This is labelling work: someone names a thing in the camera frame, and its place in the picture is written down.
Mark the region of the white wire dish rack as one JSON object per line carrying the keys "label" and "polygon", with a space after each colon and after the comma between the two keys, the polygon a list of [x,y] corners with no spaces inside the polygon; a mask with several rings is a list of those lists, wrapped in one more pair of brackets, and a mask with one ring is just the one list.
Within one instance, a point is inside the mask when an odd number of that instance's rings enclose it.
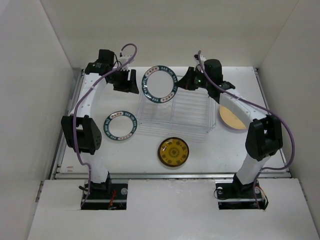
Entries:
{"label": "white wire dish rack", "polygon": [[204,138],[216,126],[216,102],[205,89],[179,89],[168,102],[140,96],[136,117],[144,132]]}

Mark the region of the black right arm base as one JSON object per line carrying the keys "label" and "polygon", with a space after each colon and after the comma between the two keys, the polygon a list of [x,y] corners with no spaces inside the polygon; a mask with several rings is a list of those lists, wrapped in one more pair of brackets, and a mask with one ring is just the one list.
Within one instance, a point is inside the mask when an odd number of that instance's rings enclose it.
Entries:
{"label": "black right arm base", "polygon": [[214,197],[219,210],[266,210],[268,197],[257,184],[255,189],[249,186],[243,191],[238,190],[231,182],[215,184]]}

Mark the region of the purple plate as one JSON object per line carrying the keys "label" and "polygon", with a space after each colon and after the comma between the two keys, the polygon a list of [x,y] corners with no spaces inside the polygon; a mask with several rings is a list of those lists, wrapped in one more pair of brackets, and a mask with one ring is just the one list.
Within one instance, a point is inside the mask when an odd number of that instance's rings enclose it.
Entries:
{"label": "purple plate", "polygon": [[225,122],[223,121],[222,118],[219,118],[219,121],[221,122],[221,124],[222,124],[225,128],[227,128],[228,130],[231,130],[231,131],[246,132],[246,131],[248,130],[247,128],[240,128],[240,129],[238,129],[238,128],[234,128],[234,127],[232,127],[232,126],[229,126],[227,123],[225,123]]}

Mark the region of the green rimmed white plate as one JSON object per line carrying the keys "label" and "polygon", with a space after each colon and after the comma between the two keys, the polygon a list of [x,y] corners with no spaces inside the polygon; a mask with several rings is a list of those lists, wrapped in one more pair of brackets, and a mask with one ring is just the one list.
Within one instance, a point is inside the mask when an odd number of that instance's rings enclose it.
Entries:
{"label": "green rimmed white plate", "polygon": [[106,137],[118,142],[132,137],[137,127],[136,117],[126,110],[111,113],[103,123],[103,131]]}

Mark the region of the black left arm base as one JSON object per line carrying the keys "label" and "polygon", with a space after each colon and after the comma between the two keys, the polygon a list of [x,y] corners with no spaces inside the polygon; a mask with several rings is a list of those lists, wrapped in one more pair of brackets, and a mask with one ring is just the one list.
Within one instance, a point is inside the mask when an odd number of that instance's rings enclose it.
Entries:
{"label": "black left arm base", "polygon": [[91,187],[87,199],[88,184],[86,183],[79,188],[82,190],[81,210],[118,211],[127,209],[127,183],[113,183],[110,190],[99,190]]}

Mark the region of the yellow patterned plate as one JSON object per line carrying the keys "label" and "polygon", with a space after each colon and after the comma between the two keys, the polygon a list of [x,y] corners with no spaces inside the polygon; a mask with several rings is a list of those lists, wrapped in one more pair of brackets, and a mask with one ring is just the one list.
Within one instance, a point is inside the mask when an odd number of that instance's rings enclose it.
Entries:
{"label": "yellow patterned plate", "polygon": [[188,144],[179,137],[166,138],[157,149],[160,162],[170,168],[182,166],[187,161],[189,154]]}

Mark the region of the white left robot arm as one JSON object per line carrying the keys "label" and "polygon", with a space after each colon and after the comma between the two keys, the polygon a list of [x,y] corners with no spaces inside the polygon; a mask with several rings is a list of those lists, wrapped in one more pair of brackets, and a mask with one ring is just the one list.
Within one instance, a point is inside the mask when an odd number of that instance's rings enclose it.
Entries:
{"label": "white left robot arm", "polygon": [[61,118],[63,134],[69,148],[72,148],[78,162],[88,169],[88,184],[83,187],[87,195],[97,194],[107,198],[112,192],[112,181],[107,168],[93,156],[102,144],[102,133],[93,116],[95,105],[107,84],[118,92],[138,94],[136,70],[129,69],[135,55],[116,55],[108,49],[101,49],[98,58],[87,64],[84,78],[74,108]]}

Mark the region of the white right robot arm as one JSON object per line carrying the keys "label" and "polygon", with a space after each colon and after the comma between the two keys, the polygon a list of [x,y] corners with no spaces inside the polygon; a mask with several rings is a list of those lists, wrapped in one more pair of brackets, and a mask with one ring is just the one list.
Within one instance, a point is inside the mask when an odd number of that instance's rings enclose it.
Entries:
{"label": "white right robot arm", "polygon": [[185,90],[205,89],[210,98],[230,110],[246,127],[246,157],[234,174],[232,193],[243,197],[257,182],[266,162],[283,146],[281,121],[266,109],[242,98],[236,87],[223,79],[222,64],[217,59],[196,56],[197,65],[189,67],[176,86]]}

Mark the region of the tan plate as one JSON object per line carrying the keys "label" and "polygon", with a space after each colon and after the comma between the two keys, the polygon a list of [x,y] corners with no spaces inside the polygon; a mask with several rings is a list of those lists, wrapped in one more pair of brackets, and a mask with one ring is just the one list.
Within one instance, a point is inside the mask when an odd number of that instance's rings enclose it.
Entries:
{"label": "tan plate", "polygon": [[237,129],[244,129],[247,128],[245,124],[236,117],[228,108],[220,105],[219,106],[219,116],[225,123],[229,126]]}

